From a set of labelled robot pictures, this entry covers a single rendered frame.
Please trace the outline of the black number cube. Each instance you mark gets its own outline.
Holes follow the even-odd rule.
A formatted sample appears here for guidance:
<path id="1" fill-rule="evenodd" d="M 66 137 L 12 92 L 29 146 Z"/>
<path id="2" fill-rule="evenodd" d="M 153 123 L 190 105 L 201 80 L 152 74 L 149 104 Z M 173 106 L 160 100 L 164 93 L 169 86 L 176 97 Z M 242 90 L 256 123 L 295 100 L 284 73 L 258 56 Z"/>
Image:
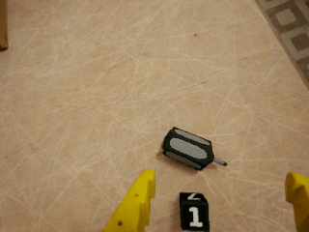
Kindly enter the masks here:
<path id="1" fill-rule="evenodd" d="M 203 193 L 181 192 L 182 231 L 210 232 L 209 203 Z"/>

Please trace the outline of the brown cardboard box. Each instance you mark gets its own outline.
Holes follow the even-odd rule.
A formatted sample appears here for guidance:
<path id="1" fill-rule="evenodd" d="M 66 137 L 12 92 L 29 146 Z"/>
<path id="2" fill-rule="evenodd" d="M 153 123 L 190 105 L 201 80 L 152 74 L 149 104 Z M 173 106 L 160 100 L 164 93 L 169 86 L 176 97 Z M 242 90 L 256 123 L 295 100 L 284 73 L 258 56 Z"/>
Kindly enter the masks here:
<path id="1" fill-rule="evenodd" d="M 0 0 L 0 51 L 8 49 L 7 0 Z"/>

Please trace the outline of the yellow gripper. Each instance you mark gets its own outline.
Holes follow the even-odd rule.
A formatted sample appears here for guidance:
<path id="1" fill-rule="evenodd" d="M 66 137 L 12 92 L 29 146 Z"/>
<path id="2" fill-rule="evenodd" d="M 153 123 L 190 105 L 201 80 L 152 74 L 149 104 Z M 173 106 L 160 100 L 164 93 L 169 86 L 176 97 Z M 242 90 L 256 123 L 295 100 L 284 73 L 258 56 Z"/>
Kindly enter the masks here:
<path id="1" fill-rule="evenodd" d="M 288 172 L 286 201 L 293 204 L 296 232 L 309 232 L 309 178 Z M 101 232 L 145 232 L 150 225 L 151 198 L 155 198 L 155 170 L 144 170 Z"/>

